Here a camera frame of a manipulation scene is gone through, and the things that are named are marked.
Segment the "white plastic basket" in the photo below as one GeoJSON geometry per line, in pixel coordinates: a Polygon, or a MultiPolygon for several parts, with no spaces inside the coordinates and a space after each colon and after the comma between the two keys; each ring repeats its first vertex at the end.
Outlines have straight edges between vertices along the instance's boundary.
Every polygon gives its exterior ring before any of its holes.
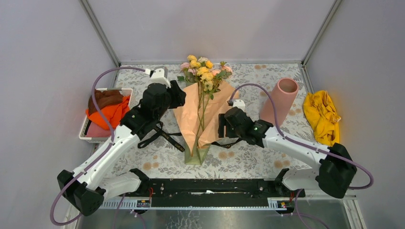
{"type": "MultiPolygon", "coordinates": [[[[119,124],[120,119],[136,105],[132,88],[97,88],[96,102],[113,128],[119,124]]],[[[95,109],[92,98],[89,98],[86,118],[79,134],[81,140],[89,143],[102,143],[110,137],[111,132],[106,122],[95,109]]]]}

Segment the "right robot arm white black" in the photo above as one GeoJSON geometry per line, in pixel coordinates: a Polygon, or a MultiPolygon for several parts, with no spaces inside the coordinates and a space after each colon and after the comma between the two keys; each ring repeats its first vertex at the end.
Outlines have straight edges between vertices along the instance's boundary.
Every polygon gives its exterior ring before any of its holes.
{"type": "Polygon", "coordinates": [[[282,197],[304,189],[321,190],[333,198],[343,198],[357,172],[343,145],[326,146],[306,141],[279,131],[267,121],[253,121],[237,107],[219,114],[218,135],[280,151],[309,165],[309,169],[280,171],[274,180],[274,190],[282,197]]]}

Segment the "yellow cloth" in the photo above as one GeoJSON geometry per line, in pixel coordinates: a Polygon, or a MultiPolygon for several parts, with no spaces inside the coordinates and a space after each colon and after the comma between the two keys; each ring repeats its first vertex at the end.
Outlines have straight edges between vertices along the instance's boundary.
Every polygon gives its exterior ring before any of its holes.
{"type": "Polygon", "coordinates": [[[318,143],[333,146],[341,141],[341,117],[327,91],[307,93],[302,108],[318,143]]]}

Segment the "black ribbon gold lettering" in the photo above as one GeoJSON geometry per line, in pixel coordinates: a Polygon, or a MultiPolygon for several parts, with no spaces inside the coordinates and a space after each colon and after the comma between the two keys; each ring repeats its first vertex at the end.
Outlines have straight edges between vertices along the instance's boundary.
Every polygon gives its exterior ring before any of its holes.
{"type": "MultiPolygon", "coordinates": [[[[155,140],[157,140],[159,137],[162,136],[167,142],[169,142],[172,146],[174,146],[180,152],[184,152],[185,148],[179,142],[177,142],[176,140],[174,140],[172,138],[172,136],[182,136],[182,134],[180,132],[178,132],[178,133],[167,133],[162,128],[163,128],[163,123],[160,122],[159,124],[157,124],[153,128],[153,130],[155,131],[155,134],[152,137],[138,143],[138,145],[137,145],[138,149],[145,148],[146,146],[148,146],[149,144],[151,144],[152,142],[154,142],[155,140]]],[[[218,142],[213,142],[212,145],[229,149],[229,148],[231,148],[232,146],[236,145],[237,143],[239,143],[241,141],[242,141],[242,139],[238,138],[236,141],[228,143],[228,144],[220,144],[218,142]]]]}

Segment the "floral patterned table mat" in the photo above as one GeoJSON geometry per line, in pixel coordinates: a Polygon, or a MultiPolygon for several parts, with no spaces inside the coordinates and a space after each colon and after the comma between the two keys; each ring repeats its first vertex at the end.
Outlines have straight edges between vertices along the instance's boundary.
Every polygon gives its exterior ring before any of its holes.
{"type": "MultiPolygon", "coordinates": [[[[302,111],[307,90],[299,64],[231,64],[230,68],[233,74],[227,82],[239,89],[246,112],[253,120],[258,119],[267,99],[263,89],[271,91],[281,78],[294,79],[299,91],[281,129],[314,142],[312,128],[302,111]]],[[[138,168],[150,178],[275,178],[283,168],[308,168],[284,152],[237,143],[234,139],[222,139],[220,143],[232,146],[211,146],[202,165],[187,165],[184,153],[160,136],[145,148],[130,148],[107,172],[107,177],[138,168]]]]}

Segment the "yellow pink flower bunch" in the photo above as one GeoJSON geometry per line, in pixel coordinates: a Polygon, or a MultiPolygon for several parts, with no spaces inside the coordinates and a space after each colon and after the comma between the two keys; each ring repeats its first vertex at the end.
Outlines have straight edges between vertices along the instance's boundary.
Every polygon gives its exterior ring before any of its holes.
{"type": "Polygon", "coordinates": [[[211,60],[206,57],[196,57],[190,54],[186,62],[180,66],[182,77],[181,82],[188,83],[188,86],[197,83],[200,90],[200,101],[204,101],[204,96],[209,95],[213,98],[213,94],[219,92],[219,86],[233,75],[232,69],[225,62],[221,62],[216,66],[211,60]]]}

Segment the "pink cloth in basket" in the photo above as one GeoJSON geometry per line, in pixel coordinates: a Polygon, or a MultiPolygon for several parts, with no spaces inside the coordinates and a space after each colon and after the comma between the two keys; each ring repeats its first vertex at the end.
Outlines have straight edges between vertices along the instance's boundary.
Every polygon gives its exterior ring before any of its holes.
{"type": "Polygon", "coordinates": [[[109,130],[105,130],[103,128],[101,128],[100,126],[98,126],[97,124],[91,122],[90,124],[87,125],[86,129],[85,129],[85,137],[90,137],[90,138],[94,138],[94,137],[109,137],[111,135],[109,130]]]}

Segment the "green peach wrapping paper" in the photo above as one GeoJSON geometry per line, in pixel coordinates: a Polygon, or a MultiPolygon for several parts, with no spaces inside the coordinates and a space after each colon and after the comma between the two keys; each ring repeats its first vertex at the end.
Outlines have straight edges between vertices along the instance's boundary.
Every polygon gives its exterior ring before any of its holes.
{"type": "Polygon", "coordinates": [[[183,90],[186,93],[185,105],[174,109],[180,132],[185,140],[184,162],[187,165],[202,165],[211,143],[220,139],[218,134],[219,114],[230,109],[228,101],[235,88],[223,82],[220,91],[210,98],[200,101],[200,90],[193,83],[183,90]]]}

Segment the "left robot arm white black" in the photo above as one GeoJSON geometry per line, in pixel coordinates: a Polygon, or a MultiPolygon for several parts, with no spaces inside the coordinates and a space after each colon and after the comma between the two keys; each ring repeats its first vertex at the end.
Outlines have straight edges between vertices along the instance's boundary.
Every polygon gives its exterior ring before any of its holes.
{"type": "Polygon", "coordinates": [[[97,211],[103,201],[124,193],[143,196],[148,191],[147,181],[133,172],[115,178],[105,178],[107,171],[132,146],[157,126],[168,109],[185,104],[186,93],[175,80],[170,86],[151,83],[143,92],[137,106],[120,120],[113,136],[72,172],[62,170],[57,176],[61,195],[83,216],[97,211]]]}

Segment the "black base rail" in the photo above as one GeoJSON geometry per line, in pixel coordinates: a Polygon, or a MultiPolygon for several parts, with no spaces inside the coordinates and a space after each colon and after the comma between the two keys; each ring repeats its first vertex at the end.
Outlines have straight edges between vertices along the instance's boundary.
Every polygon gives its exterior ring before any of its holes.
{"type": "Polygon", "coordinates": [[[305,192],[264,179],[152,178],[126,196],[151,200],[152,207],[267,207],[268,198],[291,200],[305,197],[305,192]]]}

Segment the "pink cylindrical vase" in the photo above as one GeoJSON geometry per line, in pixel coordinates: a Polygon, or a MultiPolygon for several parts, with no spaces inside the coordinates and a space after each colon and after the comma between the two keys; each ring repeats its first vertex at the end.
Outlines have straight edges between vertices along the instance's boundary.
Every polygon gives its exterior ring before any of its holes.
{"type": "Polygon", "coordinates": [[[293,105],[298,91],[299,85],[295,80],[291,78],[280,79],[270,93],[275,108],[273,108],[270,99],[267,99],[259,113],[259,118],[273,125],[277,121],[281,126],[293,105]]]}

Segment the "brown cloth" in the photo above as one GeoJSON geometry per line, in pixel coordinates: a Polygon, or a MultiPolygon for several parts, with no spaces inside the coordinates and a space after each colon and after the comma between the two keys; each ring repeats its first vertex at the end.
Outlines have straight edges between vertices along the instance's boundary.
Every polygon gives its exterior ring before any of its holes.
{"type": "MultiPolygon", "coordinates": [[[[117,105],[121,103],[123,101],[123,95],[120,93],[120,90],[95,90],[95,100],[99,109],[102,109],[109,105],[117,105]]],[[[92,100],[92,97],[90,96],[88,100],[88,115],[91,115],[95,112],[97,112],[97,109],[92,100]]]]}

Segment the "orange cloth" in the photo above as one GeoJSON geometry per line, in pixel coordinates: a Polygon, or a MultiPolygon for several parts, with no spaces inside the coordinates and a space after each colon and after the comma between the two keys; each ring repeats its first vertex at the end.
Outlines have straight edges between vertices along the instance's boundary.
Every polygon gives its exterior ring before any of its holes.
{"type": "MultiPolygon", "coordinates": [[[[124,96],[121,103],[108,105],[101,109],[101,113],[106,117],[107,121],[110,123],[113,129],[115,129],[120,124],[120,120],[130,110],[129,101],[130,97],[124,96]]],[[[94,112],[91,113],[90,109],[86,109],[85,113],[90,121],[94,122],[96,125],[104,130],[109,130],[108,124],[95,108],[94,112]]]]}

